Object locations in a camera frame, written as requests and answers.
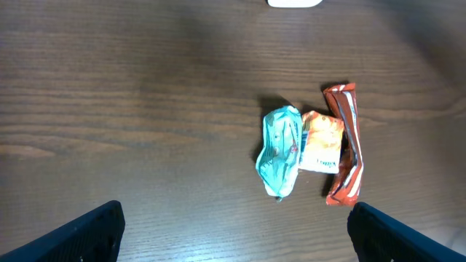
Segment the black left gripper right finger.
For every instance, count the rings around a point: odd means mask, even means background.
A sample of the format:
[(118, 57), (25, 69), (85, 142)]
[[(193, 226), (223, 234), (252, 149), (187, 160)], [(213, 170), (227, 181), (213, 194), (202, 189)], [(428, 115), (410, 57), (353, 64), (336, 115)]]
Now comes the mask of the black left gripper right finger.
[(347, 232), (360, 262), (447, 262), (465, 256), (358, 202), (349, 213)]

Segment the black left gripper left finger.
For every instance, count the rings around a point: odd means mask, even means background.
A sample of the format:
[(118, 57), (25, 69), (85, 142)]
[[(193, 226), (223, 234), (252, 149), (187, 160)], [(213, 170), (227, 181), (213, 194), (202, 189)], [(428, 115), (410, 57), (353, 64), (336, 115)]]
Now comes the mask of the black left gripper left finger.
[(116, 262), (124, 230), (122, 205), (112, 200), (3, 254), (1, 261)]

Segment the orange snack bar wrapper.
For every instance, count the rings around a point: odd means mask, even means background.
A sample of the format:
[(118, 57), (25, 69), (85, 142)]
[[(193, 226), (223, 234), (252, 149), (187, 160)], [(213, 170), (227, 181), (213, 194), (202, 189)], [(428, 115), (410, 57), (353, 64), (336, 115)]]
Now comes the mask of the orange snack bar wrapper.
[(348, 83), (323, 90), (330, 110), (344, 125), (339, 172), (326, 197), (326, 204), (330, 206), (353, 206), (362, 184), (364, 161), (355, 88), (354, 83)]

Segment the small orange tissue pack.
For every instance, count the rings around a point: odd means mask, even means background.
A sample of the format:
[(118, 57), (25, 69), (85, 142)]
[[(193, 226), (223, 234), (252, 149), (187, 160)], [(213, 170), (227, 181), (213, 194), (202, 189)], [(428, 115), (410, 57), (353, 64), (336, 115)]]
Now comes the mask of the small orange tissue pack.
[(299, 168), (313, 172), (339, 172), (344, 124), (341, 119), (310, 111), (302, 116)]

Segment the teal snack packet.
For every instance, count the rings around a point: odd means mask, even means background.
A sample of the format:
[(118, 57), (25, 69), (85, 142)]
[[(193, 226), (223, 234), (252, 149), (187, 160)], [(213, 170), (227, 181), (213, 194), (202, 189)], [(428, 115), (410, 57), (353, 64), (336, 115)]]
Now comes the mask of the teal snack packet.
[(299, 110), (283, 106), (263, 118), (263, 148), (256, 171), (271, 197), (288, 197), (299, 173), (302, 121)]

